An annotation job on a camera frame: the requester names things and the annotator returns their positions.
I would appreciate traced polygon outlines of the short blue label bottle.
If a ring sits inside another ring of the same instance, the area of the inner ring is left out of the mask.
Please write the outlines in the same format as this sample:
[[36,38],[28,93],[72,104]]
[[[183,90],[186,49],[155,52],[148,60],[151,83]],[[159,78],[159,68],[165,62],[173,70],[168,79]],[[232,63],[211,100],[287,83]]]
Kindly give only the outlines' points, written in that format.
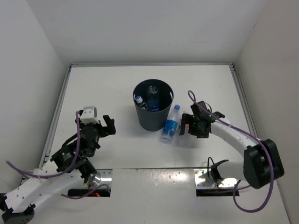
[[149,86],[147,88],[148,106],[152,112],[159,111],[159,89],[156,86]]

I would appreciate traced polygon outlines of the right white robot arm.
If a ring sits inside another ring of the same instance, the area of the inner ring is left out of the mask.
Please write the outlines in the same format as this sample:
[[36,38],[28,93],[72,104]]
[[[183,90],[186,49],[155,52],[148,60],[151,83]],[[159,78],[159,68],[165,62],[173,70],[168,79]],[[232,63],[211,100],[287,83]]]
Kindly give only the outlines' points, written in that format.
[[180,135],[188,133],[203,139],[213,134],[227,142],[243,157],[241,163],[227,159],[214,163],[208,171],[212,181],[235,178],[245,180],[251,187],[260,189],[285,174],[274,141],[261,140],[246,134],[233,126],[224,114],[210,112],[204,101],[191,105],[191,110],[192,114],[183,113],[181,116]]

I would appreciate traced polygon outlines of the clear crushed plastic bottle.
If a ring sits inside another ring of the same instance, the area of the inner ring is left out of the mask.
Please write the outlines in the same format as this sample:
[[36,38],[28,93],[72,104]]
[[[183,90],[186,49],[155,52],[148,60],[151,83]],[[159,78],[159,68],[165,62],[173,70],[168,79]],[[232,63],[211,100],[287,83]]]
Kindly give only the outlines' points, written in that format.
[[142,110],[147,111],[149,109],[147,103],[143,100],[141,96],[136,96],[135,102],[138,105],[138,107],[140,107]]

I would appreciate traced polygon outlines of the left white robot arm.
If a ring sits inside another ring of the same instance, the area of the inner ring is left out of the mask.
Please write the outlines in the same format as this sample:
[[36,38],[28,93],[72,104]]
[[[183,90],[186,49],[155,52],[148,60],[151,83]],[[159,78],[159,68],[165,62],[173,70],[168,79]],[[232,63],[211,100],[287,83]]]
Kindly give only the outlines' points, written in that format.
[[72,188],[87,187],[81,197],[95,194],[99,189],[110,191],[107,182],[88,160],[100,148],[99,139],[116,133],[114,119],[104,115],[106,126],[95,116],[83,118],[76,113],[76,133],[67,139],[45,165],[35,173],[21,172],[27,180],[15,190],[0,195],[0,209],[5,224],[27,224],[35,212],[54,196],[67,197]]

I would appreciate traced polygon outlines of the orange white label bottle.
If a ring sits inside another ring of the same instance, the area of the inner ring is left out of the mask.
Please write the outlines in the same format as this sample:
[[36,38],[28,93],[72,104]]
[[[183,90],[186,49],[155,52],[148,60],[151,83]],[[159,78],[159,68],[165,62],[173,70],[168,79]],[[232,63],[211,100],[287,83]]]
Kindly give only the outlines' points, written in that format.
[[178,144],[179,147],[189,147],[192,143],[191,135],[188,133],[189,124],[185,125],[184,135],[180,135],[181,124],[182,124],[182,119],[180,119],[180,123],[179,123],[179,132],[178,132],[177,144]]

